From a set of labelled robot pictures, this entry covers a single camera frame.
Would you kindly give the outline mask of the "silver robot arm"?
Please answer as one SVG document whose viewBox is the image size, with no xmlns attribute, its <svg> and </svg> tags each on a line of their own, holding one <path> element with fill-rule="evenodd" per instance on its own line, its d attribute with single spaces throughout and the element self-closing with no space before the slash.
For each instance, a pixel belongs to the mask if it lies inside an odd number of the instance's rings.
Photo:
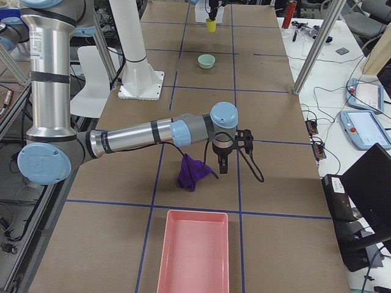
<svg viewBox="0 0 391 293">
<path fill-rule="evenodd" d="M 185 147 L 202 141 L 211 142 L 220 173 L 227 173 L 238 125 L 238 111 L 228 102 L 217 103 L 209 113 L 199 116 L 184 114 L 125 129 L 76 132 L 71 116 L 99 117 L 111 91 L 100 51 L 83 47 L 80 55 L 91 53 L 92 64 L 84 70 L 84 87 L 77 96 L 70 95 L 70 38 L 96 33 L 94 4 L 21 1 L 20 13 L 29 28 L 31 55 L 33 124 L 17 158 L 26 178 L 38 184 L 55 184 L 104 154 L 162 143 Z"/>
</svg>

